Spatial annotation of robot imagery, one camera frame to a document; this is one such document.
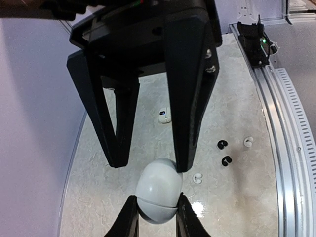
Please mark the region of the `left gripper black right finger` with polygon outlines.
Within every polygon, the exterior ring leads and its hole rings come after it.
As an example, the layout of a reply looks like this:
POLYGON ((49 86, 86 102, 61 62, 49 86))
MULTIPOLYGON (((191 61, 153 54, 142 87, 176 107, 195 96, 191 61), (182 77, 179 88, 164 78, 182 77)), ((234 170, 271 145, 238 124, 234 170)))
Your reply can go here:
POLYGON ((177 207, 177 237, 210 237, 210 234, 193 211, 188 198, 183 193, 180 194, 177 207))

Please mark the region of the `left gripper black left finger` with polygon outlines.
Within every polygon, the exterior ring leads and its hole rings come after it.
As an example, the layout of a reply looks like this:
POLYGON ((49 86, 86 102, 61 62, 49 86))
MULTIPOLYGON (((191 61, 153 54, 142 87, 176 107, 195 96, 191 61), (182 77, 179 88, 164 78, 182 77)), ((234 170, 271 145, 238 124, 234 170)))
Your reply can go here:
POLYGON ((138 237, 139 209, 137 197, 130 195, 105 237, 138 237))

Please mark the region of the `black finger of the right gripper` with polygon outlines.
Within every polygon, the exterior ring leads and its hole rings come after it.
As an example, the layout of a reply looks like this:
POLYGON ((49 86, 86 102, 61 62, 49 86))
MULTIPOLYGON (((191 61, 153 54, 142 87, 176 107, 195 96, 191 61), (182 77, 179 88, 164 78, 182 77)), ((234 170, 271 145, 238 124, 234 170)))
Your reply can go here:
POLYGON ((114 168, 127 166, 140 88, 138 74, 88 50, 68 56, 67 68, 109 165, 114 168), (115 126, 104 89, 112 89, 115 94, 115 126))

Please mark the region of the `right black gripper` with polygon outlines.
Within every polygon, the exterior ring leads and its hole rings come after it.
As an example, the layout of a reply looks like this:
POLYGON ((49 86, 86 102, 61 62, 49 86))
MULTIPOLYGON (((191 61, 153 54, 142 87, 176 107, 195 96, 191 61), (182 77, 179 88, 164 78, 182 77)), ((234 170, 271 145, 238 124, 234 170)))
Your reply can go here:
POLYGON ((167 72, 178 172, 194 163, 204 112, 219 73, 222 35, 212 0, 136 0, 76 23, 69 72, 77 89, 130 87, 167 72))

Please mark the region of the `white oval charging case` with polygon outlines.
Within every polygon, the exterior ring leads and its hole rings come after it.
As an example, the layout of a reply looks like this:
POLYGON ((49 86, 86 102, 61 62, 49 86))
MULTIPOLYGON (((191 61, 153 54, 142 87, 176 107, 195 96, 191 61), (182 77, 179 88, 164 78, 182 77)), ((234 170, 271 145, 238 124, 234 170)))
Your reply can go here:
POLYGON ((155 225, 170 221, 178 210, 182 186, 183 174, 177 172, 174 161, 158 158, 149 163, 135 192, 142 218, 155 225))

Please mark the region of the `white square charging case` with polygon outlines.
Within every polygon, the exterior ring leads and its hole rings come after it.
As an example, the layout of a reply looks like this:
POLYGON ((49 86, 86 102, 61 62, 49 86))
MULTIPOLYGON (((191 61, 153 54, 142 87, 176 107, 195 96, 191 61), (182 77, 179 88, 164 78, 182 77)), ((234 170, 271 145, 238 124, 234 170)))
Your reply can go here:
POLYGON ((158 121, 161 124, 167 124, 171 122, 171 110, 169 107, 161 108, 158 113, 158 121))

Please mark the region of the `white earbud front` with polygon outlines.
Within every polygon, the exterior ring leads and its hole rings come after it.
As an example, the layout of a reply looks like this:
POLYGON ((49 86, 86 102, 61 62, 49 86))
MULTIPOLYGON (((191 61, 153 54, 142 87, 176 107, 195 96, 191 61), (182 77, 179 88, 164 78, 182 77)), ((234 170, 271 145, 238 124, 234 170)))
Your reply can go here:
POLYGON ((254 138, 251 137, 251 136, 248 136, 248 137, 246 137, 246 138, 244 139, 243 144, 244 144, 245 147, 251 148, 252 145, 253 145, 253 141, 254 141, 254 138))

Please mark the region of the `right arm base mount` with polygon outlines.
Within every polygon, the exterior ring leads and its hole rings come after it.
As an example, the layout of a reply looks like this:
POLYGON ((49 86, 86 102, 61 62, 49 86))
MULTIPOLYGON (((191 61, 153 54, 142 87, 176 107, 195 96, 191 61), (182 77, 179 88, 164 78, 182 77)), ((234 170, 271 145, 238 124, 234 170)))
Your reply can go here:
POLYGON ((262 68, 270 64, 270 56, 278 52, 278 45, 271 41, 261 23, 260 14, 258 21, 251 25, 237 23, 239 32, 238 40, 246 54, 251 68, 262 68))

